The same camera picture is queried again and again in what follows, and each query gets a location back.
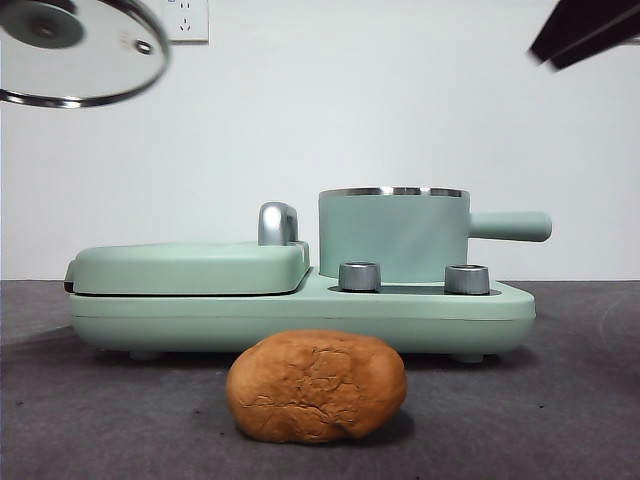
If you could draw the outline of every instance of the black object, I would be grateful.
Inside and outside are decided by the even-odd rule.
[[[560,0],[530,51],[560,70],[638,34],[638,0]]]

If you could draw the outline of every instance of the electrical outlet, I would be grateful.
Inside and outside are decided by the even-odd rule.
[[[173,43],[209,41],[208,0],[164,0],[162,17]]]

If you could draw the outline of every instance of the lid rim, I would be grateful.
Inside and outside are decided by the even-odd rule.
[[[457,197],[468,198],[469,192],[455,188],[440,187],[357,187],[341,188],[337,190],[325,190],[320,192],[320,198],[324,197],[350,197],[350,196],[410,196],[423,195],[432,197]]]
[[[99,107],[120,102],[122,100],[127,100],[135,95],[138,95],[150,88],[160,79],[160,77],[164,75],[171,60],[169,38],[167,37],[167,34],[161,26],[160,21],[156,18],[151,9],[139,0],[98,1],[112,8],[115,8],[116,10],[119,10],[125,15],[131,17],[149,33],[154,35],[155,40],[158,41],[160,50],[164,55],[164,62],[160,69],[153,75],[153,77],[137,86],[131,87],[129,90],[97,96],[47,96],[2,88],[0,89],[0,101],[32,107],[53,107],[68,109]]]

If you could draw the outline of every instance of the gray table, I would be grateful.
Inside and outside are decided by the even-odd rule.
[[[537,298],[523,347],[481,365],[405,355],[396,417],[311,447],[235,429],[234,355],[98,351],[60,282],[3,282],[2,478],[640,478],[640,282],[513,285]]]

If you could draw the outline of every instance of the bread crust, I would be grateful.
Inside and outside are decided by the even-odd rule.
[[[375,337],[289,330],[243,352],[227,377],[238,427],[266,442],[323,443],[363,437],[406,396],[404,363]]]

